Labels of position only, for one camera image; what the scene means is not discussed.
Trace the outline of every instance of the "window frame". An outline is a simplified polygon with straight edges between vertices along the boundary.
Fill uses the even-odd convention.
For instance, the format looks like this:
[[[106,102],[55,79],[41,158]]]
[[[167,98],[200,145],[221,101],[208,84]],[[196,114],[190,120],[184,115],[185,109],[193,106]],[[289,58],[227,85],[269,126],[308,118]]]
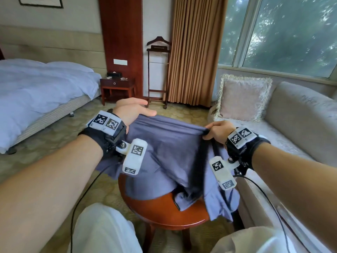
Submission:
[[[259,74],[265,74],[265,75],[270,75],[270,76],[286,77],[286,78],[299,79],[299,80],[305,80],[309,82],[336,86],[337,85],[337,65],[335,66],[329,78],[318,77],[318,76],[306,76],[302,74],[284,73],[284,72],[243,67],[243,62],[245,60],[245,57],[248,51],[250,39],[253,34],[253,30],[254,30],[254,27],[257,21],[257,16],[259,14],[261,3],[262,3],[262,0],[249,0],[245,19],[243,21],[242,30],[239,36],[238,45],[235,51],[233,63],[232,65],[218,64],[218,68],[237,70],[237,71],[242,71],[242,72],[259,73]]]

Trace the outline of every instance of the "hand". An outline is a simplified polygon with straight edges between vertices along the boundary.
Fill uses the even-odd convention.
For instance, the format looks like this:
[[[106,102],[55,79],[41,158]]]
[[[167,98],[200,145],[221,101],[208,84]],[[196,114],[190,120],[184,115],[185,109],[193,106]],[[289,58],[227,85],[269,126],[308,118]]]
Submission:
[[[129,131],[129,125],[137,119],[138,115],[155,116],[157,111],[148,109],[141,105],[147,105],[147,101],[140,98],[126,98],[118,100],[113,113],[122,119],[127,126],[126,133]]]
[[[209,129],[209,133],[203,136],[204,140],[210,140],[214,138],[219,143],[224,144],[227,141],[227,137],[230,133],[235,131],[236,127],[230,121],[214,121],[206,126]]]

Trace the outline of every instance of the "wooden table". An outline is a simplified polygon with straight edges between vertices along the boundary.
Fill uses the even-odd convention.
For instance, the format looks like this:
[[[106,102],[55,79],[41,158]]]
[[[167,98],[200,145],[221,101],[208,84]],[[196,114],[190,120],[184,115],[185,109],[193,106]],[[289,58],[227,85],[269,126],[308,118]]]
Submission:
[[[146,224],[143,253],[149,250],[156,228],[166,230],[181,230],[185,250],[192,248],[189,229],[209,220],[205,202],[197,200],[185,211],[179,211],[173,202],[173,194],[168,193],[153,200],[134,200],[125,194],[125,174],[120,174],[118,186],[121,196],[131,209]]]
[[[110,96],[112,95],[112,90],[127,90],[128,96],[132,97],[135,95],[134,91],[134,79],[128,79],[128,80],[121,80],[120,78],[112,78],[112,79],[106,79],[103,78],[100,80],[101,82],[101,94],[102,94],[102,105],[105,106],[105,93],[104,89],[109,89]]]

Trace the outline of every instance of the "wooden hanger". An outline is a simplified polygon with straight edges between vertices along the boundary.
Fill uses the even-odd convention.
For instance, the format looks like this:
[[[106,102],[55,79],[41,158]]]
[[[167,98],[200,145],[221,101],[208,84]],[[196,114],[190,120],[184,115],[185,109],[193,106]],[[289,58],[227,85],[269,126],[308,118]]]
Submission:
[[[172,45],[170,42],[166,41],[164,38],[162,38],[161,36],[157,36],[156,39],[152,40],[152,41],[149,41],[146,46],[149,46],[150,44],[153,44],[154,42],[164,42],[168,45]]]

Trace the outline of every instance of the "patterned carpet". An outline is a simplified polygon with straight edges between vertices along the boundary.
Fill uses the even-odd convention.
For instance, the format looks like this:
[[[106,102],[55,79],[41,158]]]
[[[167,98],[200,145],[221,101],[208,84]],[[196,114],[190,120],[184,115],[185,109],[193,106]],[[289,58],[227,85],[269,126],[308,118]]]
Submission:
[[[73,140],[79,131],[84,127],[99,110],[113,108],[114,104],[107,103],[102,106],[99,99],[79,108],[74,112],[74,117],[64,117],[56,123],[50,125],[43,131],[31,136],[17,146],[18,152],[13,155],[0,155],[0,183],[6,178],[22,170],[30,163],[40,159],[44,155],[52,153],[56,149],[64,146]],[[169,104],[164,110],[162,105],[151,104],[150,108],[158,111],[159,115],[164,115],[178,119],[187,123],[200,126],[207,124],[208,110],[197,107],[188,107],[179,104]],[[98,175],[94,172],[87,186]],[[119,210],[126,219],[135,225],[136,234],[140,241],[144,239],[144,224],[128,209],[123,202],[118,189],[117,181],[110,179],[107,175],[102,175],[88,191],[85,198],[79,204],[75,218],[83,209],[95,202],[101,202]],[[64,253],[70,241],[70,218],[63,222],[61,227],[42,249],[42,253]],[[196,228],[191,229],[191,242],[193,253],[209,253],[218,239],[232,233],[233,226],[224,218],[218,218],[213,222],[206,222]],[[150,253],[180,253],[183,252],[181,232],[165,231],[158,229],[154,236]]]

